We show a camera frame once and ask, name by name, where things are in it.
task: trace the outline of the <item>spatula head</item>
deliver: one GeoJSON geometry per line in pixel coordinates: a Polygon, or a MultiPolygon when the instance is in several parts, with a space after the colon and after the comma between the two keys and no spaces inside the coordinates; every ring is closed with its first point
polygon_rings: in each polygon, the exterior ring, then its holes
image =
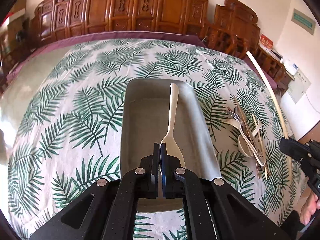
{"type": "Polygon", "coordinates": [[[177,157],[180,160],[181,167],[185,168],[186,164],[184,163],[184,158],[182,155],[182,152],[180,151],[179,146],[175,142],[174,138],[170,135],[166,135],[162,141],[161,144],[165,143],[165,146],[167,148],[167,154],[171,155],[173,157],[177,157]]]}

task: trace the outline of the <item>wooden backrest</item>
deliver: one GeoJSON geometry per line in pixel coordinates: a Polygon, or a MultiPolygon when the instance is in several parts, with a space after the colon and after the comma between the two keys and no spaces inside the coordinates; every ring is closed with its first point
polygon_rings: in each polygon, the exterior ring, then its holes
{"type": "Polygon", "coordinates": [[[238,0],[225,0],[224,4],[216,6],[214,24],[247,40],[250,50],[255,50],[260,36],[256,13],[238,0]]]}
{"type": "Polygon", "coordinates": [[[203,37],[207,0],[44,0],[31,20],[41,46],[103,31],[156,31],[203,37]]]}

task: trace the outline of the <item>pile of utensils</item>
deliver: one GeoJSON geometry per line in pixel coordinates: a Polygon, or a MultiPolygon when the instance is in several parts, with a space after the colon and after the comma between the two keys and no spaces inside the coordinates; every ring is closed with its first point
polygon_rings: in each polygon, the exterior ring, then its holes
{"type": "Polygon", "coordinates": [[[261,122],[260,120],[257,122],[257,119],[252,114],[255,129],[250,131],[244,111],[241,109],[236,97],[234,97],[234,100],[236,102],[234,112],[230,107],[226,111],[232,118],[224,119],[223,122],[232,125],[240,131],[240,135],[238,136],[239,151],[246,157],[252,158],[254,156],[258,178],[260,178],[259,167],[261,167],[264,170],[265,178],[268,179],[268,174],[271,174],[267,166],[266,152],[260,135],[261,122]]]}

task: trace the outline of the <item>spatula handle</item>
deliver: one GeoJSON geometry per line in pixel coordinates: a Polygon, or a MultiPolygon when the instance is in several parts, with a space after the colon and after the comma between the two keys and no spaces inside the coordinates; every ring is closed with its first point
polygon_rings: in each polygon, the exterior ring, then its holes
{"type": "Polygon", "coordinates": [[[173,136],[174,121],[176,119],[177,103],[179,96],[179,88],[175,83],[170,85],[170,108],[169,108],[169,125],[167,134],[173,136]]]}

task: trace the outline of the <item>leaf print tablecloth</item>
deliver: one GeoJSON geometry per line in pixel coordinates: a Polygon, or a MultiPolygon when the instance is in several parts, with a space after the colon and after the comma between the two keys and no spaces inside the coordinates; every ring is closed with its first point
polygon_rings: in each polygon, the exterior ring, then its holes
{"type": "MultiPolygon", "coordinates": [[[[77,44],[31,100],[9,159],[9,214],[18,234],[28,239],[97,179],[119,179],[125,89],[137,77],[193,86],[223,178],[280,225],[305,183],[298,163],[279,150],[282,128],[263,82],[242,60],[220,52],[124,39],[77,44]],[[233,96],[250,127],[252,113],[262,122],[271,172],[267,181],[257,178],[254,158],[239,153],[239,132],[223,123],[224,110],[235,107],[233,96]]],[[[135,223],[135,238],[186,239],[183,210],[138,213],[135,223]]]]}

